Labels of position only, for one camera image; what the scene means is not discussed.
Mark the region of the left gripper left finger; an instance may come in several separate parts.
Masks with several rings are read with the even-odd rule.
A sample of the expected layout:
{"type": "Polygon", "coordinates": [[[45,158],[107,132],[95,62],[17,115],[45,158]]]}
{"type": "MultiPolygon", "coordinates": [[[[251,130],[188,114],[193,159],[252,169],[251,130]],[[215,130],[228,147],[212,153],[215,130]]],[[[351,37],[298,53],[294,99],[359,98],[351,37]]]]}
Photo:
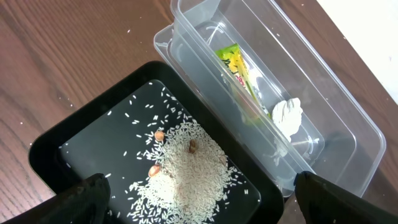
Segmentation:
{"type": "Polygon", "coordinates": [[[107,178],[94,174],[4,224],[102,224],[110,191],[107,178]]]}

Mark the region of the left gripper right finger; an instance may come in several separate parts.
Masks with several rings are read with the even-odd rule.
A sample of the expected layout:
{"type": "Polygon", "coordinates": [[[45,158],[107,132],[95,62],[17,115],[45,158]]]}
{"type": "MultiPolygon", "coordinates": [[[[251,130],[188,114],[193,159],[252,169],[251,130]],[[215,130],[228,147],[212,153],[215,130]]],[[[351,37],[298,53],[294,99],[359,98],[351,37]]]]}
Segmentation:
{"type": "Polygon", "coordinates": [[[298,205],[307,223],[397,224],[397,216],[312,172],[298,173],[294,186],[298,205]]]}

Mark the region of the white tissue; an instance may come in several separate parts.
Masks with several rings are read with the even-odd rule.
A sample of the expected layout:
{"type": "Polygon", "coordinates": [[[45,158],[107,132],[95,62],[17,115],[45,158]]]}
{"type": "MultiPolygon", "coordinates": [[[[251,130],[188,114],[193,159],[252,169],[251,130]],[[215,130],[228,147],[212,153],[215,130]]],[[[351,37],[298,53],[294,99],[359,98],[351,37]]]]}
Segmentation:
{"type": "Polygon", "coordinates": [[[291,136],[299,131],[302,124],[301,101],[291,98],[277,103],[272,110],[272,120],[285,138],[291,142],[291,136]]]}

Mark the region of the rice pile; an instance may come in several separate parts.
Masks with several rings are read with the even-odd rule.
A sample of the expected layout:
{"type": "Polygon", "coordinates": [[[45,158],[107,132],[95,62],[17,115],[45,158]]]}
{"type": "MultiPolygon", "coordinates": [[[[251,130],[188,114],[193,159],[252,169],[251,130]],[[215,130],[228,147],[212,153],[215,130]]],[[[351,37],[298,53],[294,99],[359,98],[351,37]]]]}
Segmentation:
{"type": "Polygon", "coordinates": [[[59,147],[68,168],[110,185],[108,215],[126,223],[218,223],[246,181],[160,81],[152,80],[59,147]],[[155,140],[162,131],[164,140],[155,140]],[[191,139],[197,151],[188,151],[191,139]],[[161,166],[150,178],[149,169],[161,166]]]}

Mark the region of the yellow green snack wrapper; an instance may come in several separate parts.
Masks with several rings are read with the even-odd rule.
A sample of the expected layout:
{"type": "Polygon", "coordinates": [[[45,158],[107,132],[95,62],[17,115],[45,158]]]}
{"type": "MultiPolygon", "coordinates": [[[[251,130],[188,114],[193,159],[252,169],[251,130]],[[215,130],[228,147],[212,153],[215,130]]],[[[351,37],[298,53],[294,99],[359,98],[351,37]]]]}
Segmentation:
{"type": "Polygon", "coordinates": [[[232,77],[252,96],[253,100],[260,106],[265,114],[271,118],[270,112],[259,101],[256,91],[249,80],[247,66],[243,60],[243,55],[238,44],[217,50],[216,55],[227,66],[232,77]]]}

